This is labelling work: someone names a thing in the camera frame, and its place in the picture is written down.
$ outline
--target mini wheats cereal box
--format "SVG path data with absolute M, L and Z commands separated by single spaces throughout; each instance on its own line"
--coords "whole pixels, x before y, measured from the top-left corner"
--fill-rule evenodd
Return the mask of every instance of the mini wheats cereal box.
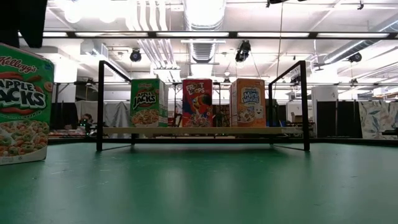
M 0 165 L 47 156 L 54 64 L 0 44 Z
M 182 126 L 212 127 L 213 81 L 211 79 L 186 79 L 182 81 Z
M 156 78 L 131 81 L 130 115 L 133 127 L 167 127 L 164 88 L 164 83 Z
M 230 89 L 232 127 L 265 127 L 266 96 L 263 80 L 239 78 Z

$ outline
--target green table surface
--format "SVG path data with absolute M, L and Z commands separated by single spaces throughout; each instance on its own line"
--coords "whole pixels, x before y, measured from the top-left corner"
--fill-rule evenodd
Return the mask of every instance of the green table surface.
M 64 144 L 0 183 L 1 224 L 398 223 L 391 147 Z

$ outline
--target ceiling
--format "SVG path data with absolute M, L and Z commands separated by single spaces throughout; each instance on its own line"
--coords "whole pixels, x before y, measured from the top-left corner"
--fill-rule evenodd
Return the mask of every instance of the ceiling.
M 64 8 L 60 4 L 63 0 L 49 0 L 45 20 L 45 30 L 128 30 L 125 25 L 125 16 L 133 13 L 129 10 L 127 1 L 112 1 L 116 20 L 111 23 L 102 22 L 95 13 L 100 11 L 99 5 L 93 4 L 83 18 L 71 24 L 65 20 Z M 170 30 L 184 30 L 182 0 L 166 0 L 166 21 Z M 284 4 L 266 7 L 266 0 L 227 0 L 225 17 L 221 30 L 228 31 L 327 31 L 327 32 L 367 32 L 386 19 L 396 16 L 398 20 L 398 1 L 396 0 L 365 0 L 362 10 L 357 10 L 359 0 L 309 0 L 298 2 L 290 0 Z M 89 66 L 79 68 L 78 75 L 98 78 L 98 61 L 89 55 L 80 55 L 78 48 L 83 40 L 45 39 L 44 45 L 56 46 L 73 58 Z M 136 39 L 98 39 L 109 49 L 109 57 L 118 63 L 125 71 L 131 73 L 132 78 L 145 78 L 150 72 L 150 60 L 142 54 L 140 62 L 131 62 L 129 54 L 133 48 L 139 48 Z M 325 55 L 335 51 L 350 42 L 349 40 L 250 40 L 251 55 L 244 64 L 237 64 L 234 60 L 236 49 L 241 40 L 226 40 L 225 44 L 218 44 L 215 53 L 215 63 L 212 75 L 224 78 L 229 72 L 231 77 L 261 77 L 273 80 L 298 60 L 316 58 L 316 55 Z M 180 76 L 188 77 L 190 73 L 189 50 L 187 44 L 172 39 L 172 48 L 181 68 Z M 398 62 L 398 39 L 379 42 L 363 51 L 362 62 L 350 64 L 338 62 L 328 66 L 326 71 L 337 70 L 340 80 L 350 80 L 351 77 L 376 71 L 377 69 Z M 372 79 L 363 82 L 375 82 L 382 77 L 398 75 L 398 68 L 392 68 L 388 73 L 380 73 Z

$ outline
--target ceiling duct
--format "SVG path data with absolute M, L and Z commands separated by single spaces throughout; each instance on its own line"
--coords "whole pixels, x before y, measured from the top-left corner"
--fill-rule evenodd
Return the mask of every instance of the ceiling duct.
M 371 29 L 369 32 L 398 32 L 398 14 L 390 17 L 388 20 Z M 336 51 L 326 55 L 323 61 L 325 64 L 339 62 L 340 60 L 348 58 L 359 51 L 378 43 L 379 41 L 380 40 L 351 41 Z
M 221 29 L 226 0 L 184 0 L 183 4 L 186 30 L 218 31 Z M 196 63 L 211 62 L 215 54 L 215 47 L 216 44 L 191 43 L 191 61 Z

